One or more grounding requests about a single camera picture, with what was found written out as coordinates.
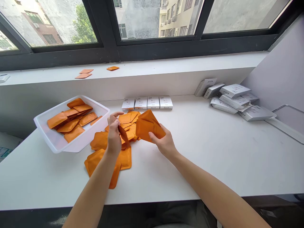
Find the plastic container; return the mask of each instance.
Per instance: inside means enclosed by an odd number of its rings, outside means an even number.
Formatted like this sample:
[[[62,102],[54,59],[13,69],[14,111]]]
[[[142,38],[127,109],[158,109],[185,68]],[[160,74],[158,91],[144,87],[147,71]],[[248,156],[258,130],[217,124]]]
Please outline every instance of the plastic container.
[[[89,123],[83,126],[85,131],[75,138],[73,141],[68,143],[62,134],[58,133],[56,130],[49,129],[47,120],[57,115],[62,111],[66,111],[69,109],[67,106],[68,103],[75,100],[76,98],[81,98],[86,104],[93,107],[92,112],[95,112],[96,115],[103,116],[96,123],[90,125]],[[75,96],[61,104],[37,115],[34,118],[34,122],[41,132],[45,142],[50,147],[53,153],[58,154],[62,151],[66,152],[80,152],[86,145],[88,145],[94,138],[96,132],[103,131],[108,125],[108,116],[110,115],[110,109],[104,107],[100,103],[86,97],[83,95]]]

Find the white windowsill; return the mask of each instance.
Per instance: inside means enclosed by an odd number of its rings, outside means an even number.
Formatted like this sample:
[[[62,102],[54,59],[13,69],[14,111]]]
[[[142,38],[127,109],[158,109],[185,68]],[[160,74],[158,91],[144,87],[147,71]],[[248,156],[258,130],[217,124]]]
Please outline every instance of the white windowsill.
[[[0,86],[256,67],[267,54],[268,52],[255,52],[1,72],[8,73],[11,77]],[[108,71],[107,68],[112,66],[120,69]],[[82,69],[94,71],[86,79],[75,79]]]

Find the desk surface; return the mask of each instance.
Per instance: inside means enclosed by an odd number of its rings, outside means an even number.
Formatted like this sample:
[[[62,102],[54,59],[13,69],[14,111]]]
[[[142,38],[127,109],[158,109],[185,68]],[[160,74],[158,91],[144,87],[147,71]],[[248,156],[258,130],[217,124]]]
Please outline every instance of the desk surface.
[[[304,146],[265,121],[246,122],[194,95],[172,97],[173,110],[155,110],[189,160],[240,196],[304,193]],[[101,102],[111,112],[122,101]],[[197,194],[156,145],[132,145],[132,168],[122,170],[106,204],[193,200]],[[92,153],[53,154],[35,130],[0,163],[0,210],[73,206],[89,176]]]

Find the tree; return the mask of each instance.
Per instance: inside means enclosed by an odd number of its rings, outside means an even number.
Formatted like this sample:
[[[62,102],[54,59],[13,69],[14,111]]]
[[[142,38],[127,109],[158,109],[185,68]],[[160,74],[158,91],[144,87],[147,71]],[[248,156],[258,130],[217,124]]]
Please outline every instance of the tree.
[[[93,31],[91,22],[89,20],[88,14],[84,5],[76,6],[76,21],[73,20],[73,25],[77,31],[77,35],[72,36],[72,41],[74,43],[91,43],[97,42],[95,33]]]

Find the forearm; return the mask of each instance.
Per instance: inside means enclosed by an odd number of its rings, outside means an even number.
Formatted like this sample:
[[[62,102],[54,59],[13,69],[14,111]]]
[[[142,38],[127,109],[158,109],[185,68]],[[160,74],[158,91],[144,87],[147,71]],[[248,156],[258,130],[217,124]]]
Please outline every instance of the forearm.
[[[270,227],[239,195],[179,153],[168,157],[225,228]]]
[[[117,155],[105,152],[78,197],[63,228],[96,228],[98,226],[116,160]]]

